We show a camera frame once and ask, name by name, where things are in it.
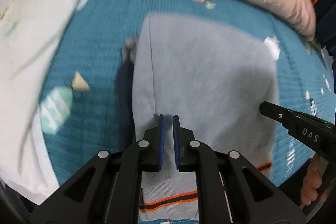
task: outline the gray garment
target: gray garment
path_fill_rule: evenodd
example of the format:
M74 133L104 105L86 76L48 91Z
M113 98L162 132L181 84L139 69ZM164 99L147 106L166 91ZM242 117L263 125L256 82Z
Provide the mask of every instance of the gray garment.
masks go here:
M277 103L276 64L262 41L216 22L173 14L147 16L138 41L132 106L137 140L166 115L163 170L143 175L145 203L196 190L179 174L172 116L213 150L237 150L255 166L271 160L275 122L259 113ZM198 219L197 201L141 213L142 220Z

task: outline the folded gray shirt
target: folded gray shirt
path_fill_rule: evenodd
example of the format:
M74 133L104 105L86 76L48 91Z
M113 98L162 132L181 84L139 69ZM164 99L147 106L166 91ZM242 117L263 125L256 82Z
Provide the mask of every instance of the folded gray shirt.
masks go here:
M278 102L276 64L262 41L240 30L196 17L148 15L132 97L137 140L166 116L163 170L143 174L142 220L198 219L195 174L176 170L174 115L213 150L237 150L255 166L271 160L276 124L258 109L263 101ZM176 196L179 202L169 203Z

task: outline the finger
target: finger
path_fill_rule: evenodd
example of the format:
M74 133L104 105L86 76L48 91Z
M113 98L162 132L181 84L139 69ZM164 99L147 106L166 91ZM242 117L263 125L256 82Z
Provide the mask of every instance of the finger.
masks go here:
M308 170L318 171L320 168L320 160L319 155L316 153L314 157L311 159L311 162L308 166Z
M309 205L310 202L314 201L317 199L317 191L315 188L310 187L310 186L304 186L301 189L301 201L305 205Z
M310 171L303 179L303 185L311 186L315 189L319 188L322 185L322 178L318 172Z

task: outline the white fabric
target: white fabric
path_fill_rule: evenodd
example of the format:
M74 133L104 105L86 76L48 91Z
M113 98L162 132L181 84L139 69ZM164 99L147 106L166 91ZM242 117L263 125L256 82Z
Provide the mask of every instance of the white fabric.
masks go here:
M14 0L0 25L0 177L41 204L57 188L36 113L41 87L79 0Z

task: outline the navy fabric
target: navy fabric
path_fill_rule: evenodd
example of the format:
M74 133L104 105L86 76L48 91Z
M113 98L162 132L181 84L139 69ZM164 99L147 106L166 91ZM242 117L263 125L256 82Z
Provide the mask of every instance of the navy fabric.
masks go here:
M276 36L281 54L277 61L280 105L310 113L309 90L317 116L333 122L336 99L327 90L323 74L332 76L317 53L287 24L267 11L241 0L208 0L212 10L192 0L89 0L64 33L45 81L41 100L56 86L70 85L78 71L90 91L75 94L71 116L56 135L44 134L48 153L62 185L97 152L123 150L130 141L120 135L115 80L122 64L125 39L139 34L149 12L194 15L229 24L264 41ZM312 155L312 151L277 126L271 180L280 185Z

